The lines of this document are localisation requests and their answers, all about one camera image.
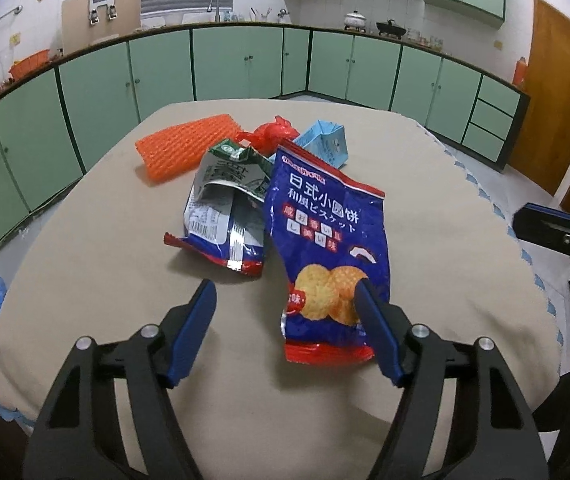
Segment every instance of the rice cracker bag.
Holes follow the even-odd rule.
[[[373,356],[353,300],[358,281],[369,278],[389,301],[384,196],[293,142],[278,147],[264,218],[289,279],[281,323],[288,361],[333,365]]]

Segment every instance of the bottle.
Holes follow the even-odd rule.
[[[525,76],[527,74],[527,60],[521,57],[516,62],[516,70],[514,71],[514,86],[522,88],[525,83]]]

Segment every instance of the table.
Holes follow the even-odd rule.
[[[442,338],[493,338],[532,407],[558,381],[560,347],[544,292],[506,221],[467,172],[415,121],[341,104],[224,100],[174,104],[133,129],[45,225],[0,313],[0,403],[35,418],[81,335],[122,340],[186,302],[202,278],[218,309],[194,369],[170,392],[205,478],[364,479],[401,391],[374,364],[314,368],[283,357],[284,266],[271,251],[261,279],[163,245],[182,222],[193,173],[153,186],[135,140],[171,124],[229,113],[248,131],[289,119],[344,124],[344,171],[386,192],[392,301]],[[454,384],[447,381],[429,467],[444,455]],[[144,470],[126,388],[118,410],[130,464]]]

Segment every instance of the red plastic bag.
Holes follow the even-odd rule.
[[[289,121],[276,116],[273,123],[261,124],[252,134],[240,132],[238,141],[246,140],[261,155],[271,156],[283,140],[295,140],[299,135]]]

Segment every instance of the pot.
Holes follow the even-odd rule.
[[[348,12],[345,14],[345,27],[354,27],[364,29],[367,24],[367,19],[365,16],[360,14],[357,10],[354,12]]]

